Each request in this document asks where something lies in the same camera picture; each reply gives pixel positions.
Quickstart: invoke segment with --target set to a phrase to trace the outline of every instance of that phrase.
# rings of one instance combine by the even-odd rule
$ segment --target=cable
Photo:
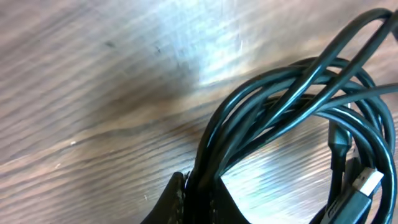
[[[359,30],[375,20],[384,22],[358,54],[351,61],[338,58]],[[195,166],[186,186],[187,204],[195,199],[192,196],[195,192],[209,191],[218,177],[246,156],[314,115],[329,119],[352,134],[362,165],[384,174],[381,205],[373,223],[389,223],[397,193],[392,157],[396,133],[391,112],[379,95],[397,92],[398,83],[376,86],[362,66],[397,27],[398,12],[370,10],[350,22],[319,57],[260,74],[233,91],[211,117],[199,143]],[[341,71],[337,74],[329,70],[330,67]],[[360,83],[350,81],[352,77]],[[316,95],[305,93],[311,85],[325,87]],[[282,96],[273,96],[284,90],[287,91]],[[338,90],[343,90],[345,95],[332,98]],[[345,107],[347,103],[355,103],[362,115]],[[328,205],[340,194],[345,156],[346,152],[339,158],[343,162],[333,170]],[[312,223],[319,223],[327,208],[321,209]]]

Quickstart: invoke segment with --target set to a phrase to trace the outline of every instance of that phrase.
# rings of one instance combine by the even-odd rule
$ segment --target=coiled cable
[[[339,58],[343,47],[374,20],[384,22],[358,54],[351,61]],[[397,12],[370,10],[350,22],[319,57],[273,69],[238,87],[211,117],[200,141],[187,188],[198,192],[211,188],[218,177],[247,155],[315,115],[349,131],[362,164],[384,174],[381,204],[373,223],[389,223],[397,193],[392,156],[396,133],[391,113],[378,96],[398,91],[398,83],[376,86],[362,66],[397,25]],[[341,71],[337,74],[329,70],[330,67]],[[350,81],[352,77],[360,83]],[[311,85],[325,87],[316,95],[306,94]],[[287,91],[282,96],[272,96],[284,90]],[[343,90],[345,95],[332,98],[338,90]],[[358,106],[362,115],[344,106],[351,102]],[[335,178],[332,178],[334,187],[331,190],[340,190],[341,172],[341,169],[333,170]]]

